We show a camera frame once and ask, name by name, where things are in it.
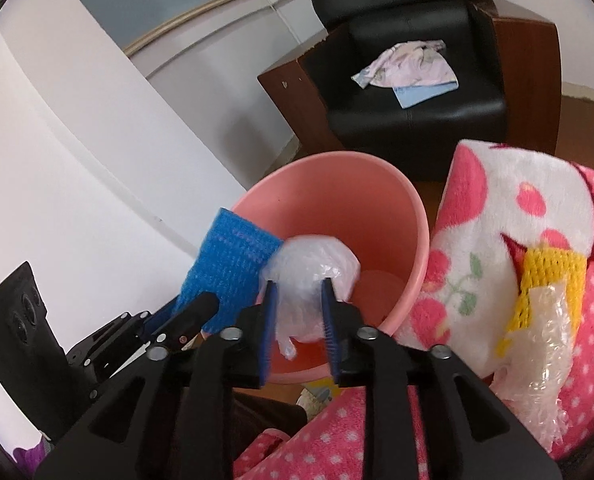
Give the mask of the blue foam net sleeve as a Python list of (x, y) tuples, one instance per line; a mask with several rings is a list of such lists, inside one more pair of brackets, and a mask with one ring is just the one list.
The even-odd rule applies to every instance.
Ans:
[(199, 248), (178, 298), (152, 316), (145, 324), (145, 334), (155, 335), (203, 292), (218, 297), (219, 309), (201, 330), (214, 334), (233, 325), (239, 312), (256, 302), (260, 273), (282, 245), (280, 238), (222, 208)]

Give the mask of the white plastic bag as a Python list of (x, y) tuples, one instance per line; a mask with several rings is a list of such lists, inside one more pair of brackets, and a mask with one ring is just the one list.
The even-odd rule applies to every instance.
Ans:
[(324, 338), (323, 282), (329, 278), (336, 297), (346, 301), (360, 272), (358, 257), (336, 237), (300, 235), (280, 245), (260, 271), (260, 290), (269, 282), (276, 286), (275, 339), (283, 358), (298, 356), (296, 344)]

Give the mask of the clear bubble wrap piece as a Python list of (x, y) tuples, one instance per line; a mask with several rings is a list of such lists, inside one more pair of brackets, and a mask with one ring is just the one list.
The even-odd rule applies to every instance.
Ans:
[(550, 452), (568, 430), (559, 399), (574, 358), (566, 284), (532, 287), (528, 303), (530, 322), (508, 334), (510, 348), (491, 389)]

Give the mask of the yellow foam net sleeve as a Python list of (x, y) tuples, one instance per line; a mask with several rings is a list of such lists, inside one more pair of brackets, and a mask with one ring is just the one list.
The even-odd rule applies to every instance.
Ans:
[(565, 285), (565, 299), (571, 322), (571, 337), (576, 339), (582, 319), (582, 301), (588, 260), (580, 252), (550, 246), (528, 248), (519, 277), (519, 294), (505, 335), (498, 342), (495, 353), (504, 358), (512, 342), (510, 334), (528, 328), (532, 318), (529, 292), (532, 288)]

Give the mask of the pink plastic trash bin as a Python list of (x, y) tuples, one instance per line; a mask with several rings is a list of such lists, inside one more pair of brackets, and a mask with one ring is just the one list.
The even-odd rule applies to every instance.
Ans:
[(338, 238), (358, 257), (351, 303), (392, 335), (416, 301), (427, 269), (429, 226), (416, 188), (389, 162), (338, 151), (306, 156), (262, 179), (234, 213), (282, 240)]

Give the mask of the pink polka dot blanket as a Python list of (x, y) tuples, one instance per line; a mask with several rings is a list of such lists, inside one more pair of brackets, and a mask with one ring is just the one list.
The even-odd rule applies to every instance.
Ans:
[(444, 176), (429, 221), (420, 293), (393, 334), (419, 349), (446, 344), (480, 377), (504, 362), (495, 348), (519, 294), (528, 248), (588, 260), (574, 362), (560, 393), (568, 430), (552, 454), (570, 456), (594, 437), (594, 169), (508, 145), (466, 140)]

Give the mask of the light blue folded cloth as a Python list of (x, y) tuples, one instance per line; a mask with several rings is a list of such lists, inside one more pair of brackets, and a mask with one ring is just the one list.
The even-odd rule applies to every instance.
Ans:
[(436, 96), (443, 96), (446, 93), (458, 89), (458, 82), (446, 82), (445, 84), (434, 84), (433, 86), (411, 86), (394, 88), (400, 107), (404, 110), (417, 104), (426, 102)]

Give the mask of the floral patterned cloth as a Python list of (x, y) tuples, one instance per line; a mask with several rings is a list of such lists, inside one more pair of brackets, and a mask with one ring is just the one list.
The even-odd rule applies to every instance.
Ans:
[(362, 89), (367, 86), (398, 88), (433, 86), (457, 81), (457, 76), (442, 53), (441, 40), (407, 41), (382, 52), (369, 66), (352, 76)]

